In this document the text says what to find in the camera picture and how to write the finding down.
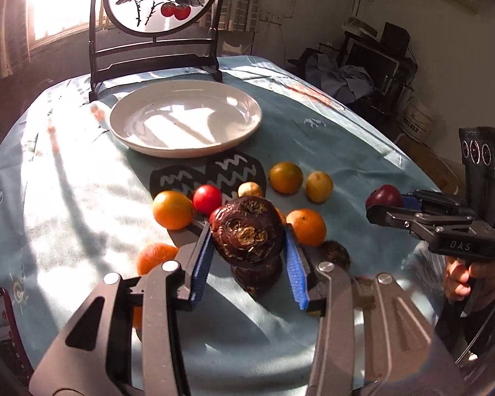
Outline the person's right hand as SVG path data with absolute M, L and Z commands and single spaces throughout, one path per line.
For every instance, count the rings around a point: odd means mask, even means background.
M 450 301 L 461 301 L 470 296 L 474 302 L 473 309 L 484 308 L 495 298 L 495 259 L 466 266 L 460 259 L 447 256 L 444 292 Z

